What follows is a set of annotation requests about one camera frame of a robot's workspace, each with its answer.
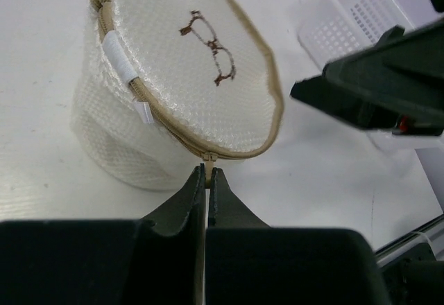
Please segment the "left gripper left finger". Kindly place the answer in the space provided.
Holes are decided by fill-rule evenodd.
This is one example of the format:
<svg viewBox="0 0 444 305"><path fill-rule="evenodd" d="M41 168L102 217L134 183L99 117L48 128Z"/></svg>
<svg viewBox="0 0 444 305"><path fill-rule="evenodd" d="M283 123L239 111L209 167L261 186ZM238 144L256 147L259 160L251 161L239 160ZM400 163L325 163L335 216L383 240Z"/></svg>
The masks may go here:
<svg viewBox="0 0 444 305"><path fill-rule="evenodd" d="M205 169L136 219L1 223L2 304L201 304Z"/></svg>

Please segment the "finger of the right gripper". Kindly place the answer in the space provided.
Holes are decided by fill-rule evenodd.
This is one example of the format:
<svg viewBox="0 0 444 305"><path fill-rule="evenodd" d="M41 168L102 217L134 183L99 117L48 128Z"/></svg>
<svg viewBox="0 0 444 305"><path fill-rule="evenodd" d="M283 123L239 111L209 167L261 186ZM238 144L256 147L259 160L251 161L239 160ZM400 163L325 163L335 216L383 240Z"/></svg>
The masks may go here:
<svg viewBox="0 0 444 305"><path fill-rule="evenodd" d="M395 135L443 133L443 20L327 63L290 96L356 129Z"/></svg>

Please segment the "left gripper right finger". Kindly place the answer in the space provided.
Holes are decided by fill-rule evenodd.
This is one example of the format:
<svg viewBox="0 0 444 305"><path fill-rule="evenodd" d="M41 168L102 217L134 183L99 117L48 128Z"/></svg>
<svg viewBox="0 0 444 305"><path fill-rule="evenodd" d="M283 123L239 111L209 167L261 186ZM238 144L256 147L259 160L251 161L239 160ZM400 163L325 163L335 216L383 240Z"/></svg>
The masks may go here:
<svg viewBox="0 0 444 305"><path fill-rule="evenodd" d="M385 304L375 255L358 232L270 227L212 171L205 238L207 304Z"/></svg>

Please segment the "round mesh laundry bag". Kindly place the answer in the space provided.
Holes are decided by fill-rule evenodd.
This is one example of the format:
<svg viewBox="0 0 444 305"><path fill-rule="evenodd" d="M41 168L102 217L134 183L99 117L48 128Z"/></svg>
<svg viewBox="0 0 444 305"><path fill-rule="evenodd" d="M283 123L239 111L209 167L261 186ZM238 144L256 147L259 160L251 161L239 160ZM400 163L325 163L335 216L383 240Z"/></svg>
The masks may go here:
<svg viewBox="0 0 444 305"><path fill-rule="evenodd" d="M235 0L89 0L72 126L111 176L179 189L266 152L284 109L273 52Z"/></svg>

